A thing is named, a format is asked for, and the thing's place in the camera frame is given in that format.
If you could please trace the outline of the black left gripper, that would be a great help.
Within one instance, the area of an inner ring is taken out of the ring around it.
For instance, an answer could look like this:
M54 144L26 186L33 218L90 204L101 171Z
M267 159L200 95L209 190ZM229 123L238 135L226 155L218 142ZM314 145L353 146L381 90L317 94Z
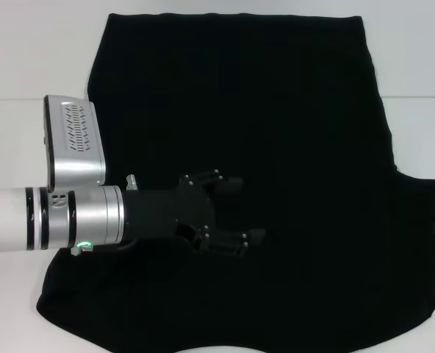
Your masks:
M123 240L181 237L199 252L242 257L264 240L264 229L212 231L212 201L238 197L242 187L241 177L226 177L219 169L212 169L183 174L178 185L168 190L125 190Z

